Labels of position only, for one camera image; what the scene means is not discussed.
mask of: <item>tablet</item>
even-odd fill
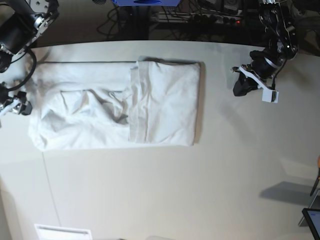
[[[302,210],[302,213],[305,217],[306,222],[309,225],[309,228],[312,232],[312,235],[315,240],[320,240],[320,210],[305,208]]]

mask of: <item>black cable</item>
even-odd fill
[[[34,74],[34,72],[36,70],[36,66],[37,66],[37,57],[36,57],[36,55],[34,54],[34,52],[30,48],[27,48],[25,52],[28,53],[30,55],[30,57],[32,58],[31,70],[28,73],[28,75],[25,77],[25,79],[22,82],[20,82],[17,86],[8,88],[7,89],[8,92],[12,92],[12,91],[18,90],[23,85],[25,85],[29,81],[29,79],[31,78],[32,74]]]
[[[153,32],[154,32],[154,30],[156,30],[157,29],[157,26],[159,25],[159,23],[156,23],[156,24],[154,24],[154,25],[151,25],[150,26],[150,29],[149,29],[149,34],[152,34]]]
[[[181,0],[180,3],[178,4],[178,6],[176,6],[176,9],[179,11],[179,12],[182,12],[182,9],[181,9],[181,4],[184,0]]]
[[[319,40],[320,40],[320,34],[319,33],[317,33],[317,31],[316,30],[311,30],[311,31],[313,31],[314,33],[315,33],[315,35],[319,38]]]
[[[166,38],[172,36],[174,34],[174,32],[172,31],[169,35],[165,36],[164,38],[162,38],[161,40],[165,40]]]
[[[162,9],[163,9],[164,14],[166,16],[166,20],[168,21],[168,24],[170,25],[168,14],[167,14],[167,12],[166,12],[166,10],[165,10],[165,8],[163,6],[162,6]],[[178,37],[176,36],[175,32],[172,30],[171,26],[169,26],[169,28],[170,28],[170,31],[171,31],[172,35],[175,37],[175,39],[179,40]]]
[[[20,59],[22,59],[26,54],[27,54],[27,52],[25,52],[25,53],[24,53],[21,57],[19,57],[18,59],[12,61],[12,62],[10,63],[10,65],[11,65],[11,64],[14,64],[15,62],[18,62],[18,61],[19,61]]]
[[[198,11],[198,12],[200,12],[200,15],[202,16],[202,9],[201,9],[201,7],[198,7],[196,4],[194,4],[194,2],[192,1],[192,0],[189,0],[189,4],[192,4],[195,8],[196,8],[196,10]]]
[[[24,53],[21,57],[19,57],[18,59],[10,62],[10,63],[7,64],[7,65],[5,65],[3,68],[4,68],[4,69],[5,69],[5,68],[8,68],[11,64],[14,64],[14,63],[18,62],[18,61],[19,61],[20,59],[22,59],[26,54],[27,54],[27,52],[25,52],[25,53]]]
[[[270,29],[280,40],[280,42],[282,43],[283,46],[283,53],[284,53],[284,62],[282,64],[282,66],[280,67],[280,69],[276,72],[276,74],[273,76],[272,78],[272,85],[271,85],[271,89],[275,90],[276,89],[276,78],[278,76],[278,74],[284,69],[287,61],[288,61],[288,57],[287,57],[287,53],[286,53],[286,46],[285,46],[285,41],[283,40],[283,38],[270,26],[270,24],[267,21],[263,21],[264,24],[267,26],[268,29]]]
[[[106,34],[105,32],[100,31],[100,28],[102,28],[104,25],[106,25],[107,23],[109,23],[110,21],[113,23],[117,23],[117,21],[113,20],[112,17],[115,16],[117,13],[113,14],[112,16],[110,16],[110,14],[114,11],[117,11],[119,8],[119,6],[116,6],[115,8],[111,9],[108,14],[107,14],[107,20],[105,22],[103,22],[102,24],[100,24],[95,30],[101,34],[104,35],[106,37],[109,37],[108,34]]]
[[[277,78],[278,74],[282,71],[282,69],[284,69],[287,61],[288,61],[288,58],[285,57],[282,66],[281,66],[280,69],[276,72],[276,74],[273,76],[273,78],[272,78],[272,85],[271,85],[271,89],[272,89],[272,90],[275,90],[275,89],[276,89],[276,78]]]
[[[174,18],[178,18],[178,19],[182,19],[182,20],[189,20],[190,19],[190,15],[178,15],[178,13],[176,11],[173,11],[175,14],[170,14],[171,17],[174,17]]]
[[[192,6],[191,6],[191,0],[189,0],[189,2],[188,2],[188,6],[189,6],[189,11],[191,10],[192,11],[192,13],[194,13],[195,12],[195,10],[192,8]]]
[[[121,26],[121,22],[120,22],[120,14],[119,14],[118,9],[116,9],[116,20],[118,22],[118,31],[120,31],[122,26]]]
[[[108,34],[106,35],[106,39],[109,40],[110,36],[111,36],[111,33],[112,33],[112,30],[114,29],[114,27],[117,25],[117,23],[115,22],[109,29],[109,32]]]
[[[238,16],[238,15],[227,14],[227,13],[225,13],[225,12],[222,13],[221,10],[218,10],[214,4],[210,5],[210,7],[213,8],[213,9],[207,9],[206,7],[201,6],[201,5],[199,4],[198,0],[196,0],[196,3],[199,5],[200,9],[204,9],[205,11],[214,12],[214,13],[220,15],[220,16],[232,16],[232,17]]]

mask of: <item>folded white fabric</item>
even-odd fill
[[[41,151],[194,143],[199,64],[44,63],[32,80]]]

